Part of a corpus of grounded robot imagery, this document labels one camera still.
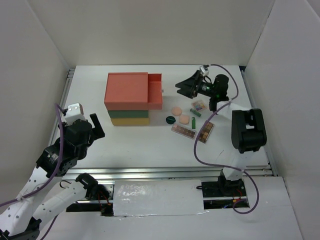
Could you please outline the round peach powder puff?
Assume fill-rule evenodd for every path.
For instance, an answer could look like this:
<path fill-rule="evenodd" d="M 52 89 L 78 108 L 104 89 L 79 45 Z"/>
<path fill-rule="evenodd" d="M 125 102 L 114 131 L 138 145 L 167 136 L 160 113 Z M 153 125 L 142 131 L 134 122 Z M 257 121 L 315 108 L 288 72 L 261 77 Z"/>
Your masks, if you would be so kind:
<path fill-rule="evenodd" d="M 172 115 L 174 116 L 180 116 L 182 114 L 182 109 L 178 106 L 174 106 L 172 109 L 171 109 L 171 113 Z"/>

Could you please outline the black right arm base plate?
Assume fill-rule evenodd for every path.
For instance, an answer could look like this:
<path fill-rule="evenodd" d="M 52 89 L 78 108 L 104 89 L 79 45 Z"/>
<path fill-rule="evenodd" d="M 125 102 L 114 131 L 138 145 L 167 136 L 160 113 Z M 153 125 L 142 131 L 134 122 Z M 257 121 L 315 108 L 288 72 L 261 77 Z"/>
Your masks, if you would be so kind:
<path fill-rule="evenodd" d="M 236 187 L 225 188 L 218 181 L 203 181 L 199 186 L 204 198 L 245 197 L 247 195 L 244 183 Z"/>

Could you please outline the green lipstick tube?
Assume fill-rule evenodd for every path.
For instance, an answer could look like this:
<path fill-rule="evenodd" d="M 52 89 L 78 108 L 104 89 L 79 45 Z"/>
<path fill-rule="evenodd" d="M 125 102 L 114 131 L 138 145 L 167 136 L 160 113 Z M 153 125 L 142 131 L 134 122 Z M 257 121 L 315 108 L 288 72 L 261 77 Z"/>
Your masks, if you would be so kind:
<path fill-rule="evenodd" d="M 191 127 L 192 127 L 193 130 L 196 129 L 196 118 L 195 117 L 191 118 Z"/>

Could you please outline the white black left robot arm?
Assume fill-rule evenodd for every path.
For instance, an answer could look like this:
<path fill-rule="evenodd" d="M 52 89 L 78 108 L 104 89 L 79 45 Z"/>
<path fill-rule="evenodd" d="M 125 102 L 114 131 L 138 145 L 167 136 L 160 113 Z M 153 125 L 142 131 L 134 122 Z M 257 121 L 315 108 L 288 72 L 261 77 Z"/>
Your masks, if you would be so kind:
<path fill-rule="evenodd" d="M 68 170 L 86 157 L 93 142 L 105 137 L 97 115 L 93 113 L 90 118 L 92 122 L 80 118 L 71 124 L 58 122 L 60 137 L 44 149 L 18 196 L 2 203 L 6 207 L 0 215 L 2 240 L 35 240 L 41 229 L 73 202 L 98 197 L 98 181 L 88 173 L 81 173 L 70 186 L 44 201 Z"/>

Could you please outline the small colourful eyeshadow palette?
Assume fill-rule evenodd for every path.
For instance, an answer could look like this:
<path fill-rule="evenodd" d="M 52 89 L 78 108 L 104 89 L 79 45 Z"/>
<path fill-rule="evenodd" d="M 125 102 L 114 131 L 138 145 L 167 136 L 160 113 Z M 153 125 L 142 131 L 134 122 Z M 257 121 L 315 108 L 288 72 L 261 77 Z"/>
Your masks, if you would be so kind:
<path fill-rule="evenodd" d="M 201 112 L 207 109 L 207 106 L 203 100 L 194 101 L 191 105 L 193 109 L 197 112 Z"/>

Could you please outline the dark green round puff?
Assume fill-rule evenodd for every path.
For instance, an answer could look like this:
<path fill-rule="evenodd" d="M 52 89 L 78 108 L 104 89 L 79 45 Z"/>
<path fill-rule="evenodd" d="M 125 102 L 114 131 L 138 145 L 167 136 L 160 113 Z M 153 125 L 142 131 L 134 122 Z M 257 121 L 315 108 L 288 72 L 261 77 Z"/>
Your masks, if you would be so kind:
<path fill-rule="evenodd" d="M 165 119 L 166 123 L 169 125 L 173 125 L 176 122 L 176 118 L 172 115 L 167 116 Z"/>

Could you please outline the green drawer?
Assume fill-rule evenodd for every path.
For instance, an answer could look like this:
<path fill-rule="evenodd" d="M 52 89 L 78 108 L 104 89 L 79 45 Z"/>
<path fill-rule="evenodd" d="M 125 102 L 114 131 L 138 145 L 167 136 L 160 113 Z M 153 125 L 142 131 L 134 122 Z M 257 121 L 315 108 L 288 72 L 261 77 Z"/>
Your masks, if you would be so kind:
<path fill-rule="evenodd" d="M 148 110 L 108 110 L 107 112 L 112 119 L 149 117 Z"/>

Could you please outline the salmon top drawer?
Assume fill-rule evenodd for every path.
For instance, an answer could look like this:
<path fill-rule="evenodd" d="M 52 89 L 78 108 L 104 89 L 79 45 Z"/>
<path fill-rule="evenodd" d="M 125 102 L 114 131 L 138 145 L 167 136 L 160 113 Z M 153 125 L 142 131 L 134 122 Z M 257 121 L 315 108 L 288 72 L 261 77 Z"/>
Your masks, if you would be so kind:
<path fill-rule="evenodd" d="M 149 110 L 161 110 L 163 107 L 162 74 L 148 74 L 147 103 Z"/>

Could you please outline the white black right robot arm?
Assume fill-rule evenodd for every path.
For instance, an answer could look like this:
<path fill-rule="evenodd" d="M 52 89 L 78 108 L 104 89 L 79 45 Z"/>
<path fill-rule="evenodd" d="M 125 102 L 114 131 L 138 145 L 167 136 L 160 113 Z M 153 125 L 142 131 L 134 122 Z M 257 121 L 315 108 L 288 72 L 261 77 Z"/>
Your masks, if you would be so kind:
<path fill-rule="evenodd" d="M 238 156 L 231 166 L 219 165 L 222 170 L 217 189 L 223 196 L 241 188 L 246 168 L 245 159 L 267 143 L 262 110 L 243 108 L 232 103 L 235 98 L 228 97 L 230 79 L 234 79 L 230 73 L 218 74 L 214 81 L 211 81 L 207 70 L 197 70 L 191 77 L 175 84 L 177 93 L 187 98 L 193 99 L 199 94 L 209 97 L 209 110 L 212 111 L 209 119 L 221 115 L 231 121 L 231 143 L 238 151 Z"/>

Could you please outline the rounded peach makeup sponge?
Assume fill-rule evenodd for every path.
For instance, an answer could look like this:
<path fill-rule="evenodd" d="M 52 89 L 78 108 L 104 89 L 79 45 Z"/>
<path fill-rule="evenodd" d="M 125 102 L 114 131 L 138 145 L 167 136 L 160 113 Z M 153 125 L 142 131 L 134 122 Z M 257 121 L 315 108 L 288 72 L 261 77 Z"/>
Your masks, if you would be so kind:
<path fill-rule="evenodd" d="M 189 115 L 181 114 L 179 116 L 179 123 L 181 123 L 183 125 L 188 125 L 189 122 L 190 122 L 190 116 Z"/>

